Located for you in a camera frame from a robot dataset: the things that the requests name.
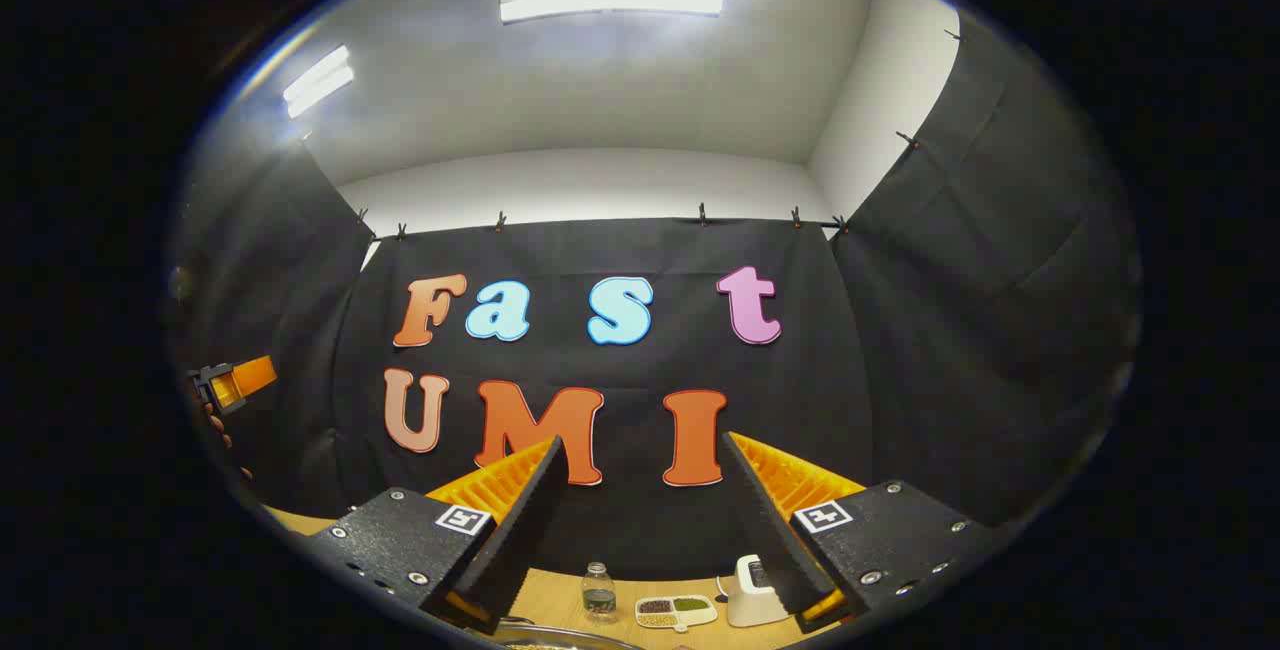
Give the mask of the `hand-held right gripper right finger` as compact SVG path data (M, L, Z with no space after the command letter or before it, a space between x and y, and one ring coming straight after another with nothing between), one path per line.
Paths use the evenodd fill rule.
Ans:
M1009 464L975 444L723 432L722 467L745 550L804 635L916 612L988 559L1011 519Z

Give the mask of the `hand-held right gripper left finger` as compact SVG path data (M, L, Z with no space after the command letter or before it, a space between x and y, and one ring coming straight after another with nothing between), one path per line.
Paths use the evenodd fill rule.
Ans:
M554 436L426 494L388 489L310 535L308 553L361 589L492 632L527 578L568 473Z

